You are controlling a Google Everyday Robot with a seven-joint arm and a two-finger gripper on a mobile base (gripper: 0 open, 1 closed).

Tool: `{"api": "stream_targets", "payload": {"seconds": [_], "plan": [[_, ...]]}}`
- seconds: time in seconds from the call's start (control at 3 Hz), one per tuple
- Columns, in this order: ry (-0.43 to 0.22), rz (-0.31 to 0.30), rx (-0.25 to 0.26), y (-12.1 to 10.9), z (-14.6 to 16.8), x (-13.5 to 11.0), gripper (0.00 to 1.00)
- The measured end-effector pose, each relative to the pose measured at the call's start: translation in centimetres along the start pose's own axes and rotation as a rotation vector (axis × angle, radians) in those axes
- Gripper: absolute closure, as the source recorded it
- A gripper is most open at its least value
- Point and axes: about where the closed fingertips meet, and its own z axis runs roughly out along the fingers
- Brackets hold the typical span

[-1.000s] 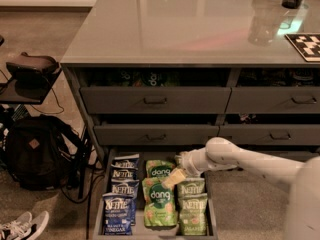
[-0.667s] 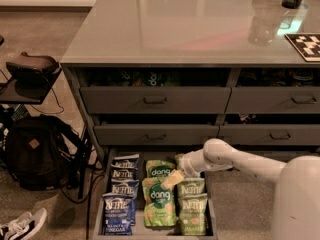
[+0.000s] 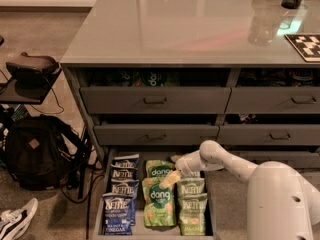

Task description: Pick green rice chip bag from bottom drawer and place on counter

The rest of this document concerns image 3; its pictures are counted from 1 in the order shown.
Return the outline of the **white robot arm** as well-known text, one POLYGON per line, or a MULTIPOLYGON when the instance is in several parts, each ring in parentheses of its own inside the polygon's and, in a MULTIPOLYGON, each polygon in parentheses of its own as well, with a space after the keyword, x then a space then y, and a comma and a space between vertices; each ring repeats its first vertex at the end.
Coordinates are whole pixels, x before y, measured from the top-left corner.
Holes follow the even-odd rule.
POLYGON ((183 176, 218 166, 247 185, 248 240, 314 240, 312 227, 320 222, 320 192, 284 163, 257 165, 206 140, 197 151, 177 159, 160 187, 165 189, 183 176))

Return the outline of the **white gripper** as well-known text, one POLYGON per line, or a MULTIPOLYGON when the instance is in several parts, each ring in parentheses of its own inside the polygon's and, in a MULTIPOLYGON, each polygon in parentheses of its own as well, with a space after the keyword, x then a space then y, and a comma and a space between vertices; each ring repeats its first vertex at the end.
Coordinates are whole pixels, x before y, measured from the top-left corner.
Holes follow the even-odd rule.
POLYGON ((168 175, 160 182, 159 187, 166 189, 181 179, 182 176, 190 176, 194 172, 218 171, 223 169, 222 165, 210 163, 201 157, 199 151, 182 155, 175 162, 177 171, 170 171, 168 175))

